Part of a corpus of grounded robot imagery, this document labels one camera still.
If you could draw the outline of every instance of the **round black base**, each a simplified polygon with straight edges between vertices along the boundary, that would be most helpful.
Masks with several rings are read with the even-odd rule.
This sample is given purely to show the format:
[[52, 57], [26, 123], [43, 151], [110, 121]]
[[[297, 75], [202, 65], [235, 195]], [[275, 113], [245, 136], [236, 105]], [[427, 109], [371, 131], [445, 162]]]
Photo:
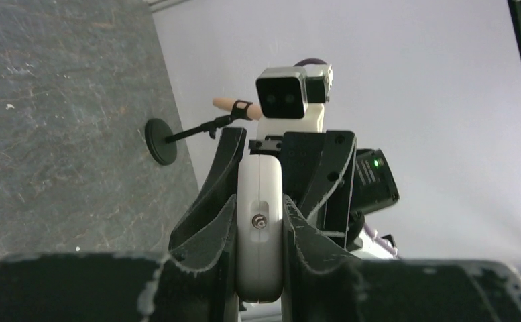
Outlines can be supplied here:
[[177, 159], [177, 144], [166, 143], [166, 136], [173, 135], [172, 130], [162, 119], [151, 119], [146, 123], [146, 145], [154, 160], [162, 166], [168, 166]]

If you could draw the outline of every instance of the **metal screw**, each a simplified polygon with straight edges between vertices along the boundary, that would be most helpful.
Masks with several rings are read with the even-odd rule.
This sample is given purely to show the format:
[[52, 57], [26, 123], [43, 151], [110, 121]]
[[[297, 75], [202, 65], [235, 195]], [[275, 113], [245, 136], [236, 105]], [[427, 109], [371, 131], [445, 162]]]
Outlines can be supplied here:
[[266, 217], [260, 214], [252, 217], [252, 226], [256, 229], [263, 229], [266, 227]]

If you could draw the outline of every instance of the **black battery pack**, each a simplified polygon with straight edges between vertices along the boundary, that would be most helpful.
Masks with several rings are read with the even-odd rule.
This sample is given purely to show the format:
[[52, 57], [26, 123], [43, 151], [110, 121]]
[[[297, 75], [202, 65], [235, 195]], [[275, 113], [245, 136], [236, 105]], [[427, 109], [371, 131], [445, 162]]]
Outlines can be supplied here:
[[354, 165], [352, 216], [368, 215], [398, 201], [398, 189], [381, 150], [357, 149]]

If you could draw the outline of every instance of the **robot camera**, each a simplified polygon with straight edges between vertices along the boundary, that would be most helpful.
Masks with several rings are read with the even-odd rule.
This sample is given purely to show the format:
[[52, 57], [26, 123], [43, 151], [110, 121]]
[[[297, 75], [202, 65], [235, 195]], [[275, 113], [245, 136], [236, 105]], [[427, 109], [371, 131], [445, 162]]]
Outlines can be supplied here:
[[267, 68], [256, 80], [262, 114], [270, 119], [302, 119], [308, 106], [303, 67]]

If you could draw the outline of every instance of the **skin-colored finger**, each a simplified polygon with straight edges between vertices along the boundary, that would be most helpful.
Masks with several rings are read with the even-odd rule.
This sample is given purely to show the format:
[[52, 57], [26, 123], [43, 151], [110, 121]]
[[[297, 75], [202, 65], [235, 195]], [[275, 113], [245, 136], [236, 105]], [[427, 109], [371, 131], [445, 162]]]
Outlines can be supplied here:
[[[236, 101], [238, 101], [238, 100], [231, 99], [228, 97], [215, 97], [213, 99], [213, 105], [215, 107], [218, 107], [218, 108], [230, 113], [232, 111], [233, 105], [235, 104]], [[245, 103], [237, 104], [237, 108], [240, 108], [240, 109], [243, 109], [245, 106], [246, 106]], [[259, 120], [262, 117], [262, 109], [260, 108], [260, 105], [255, 104], [255, 103], [250, 105], [246, 115], [250, 119]]]

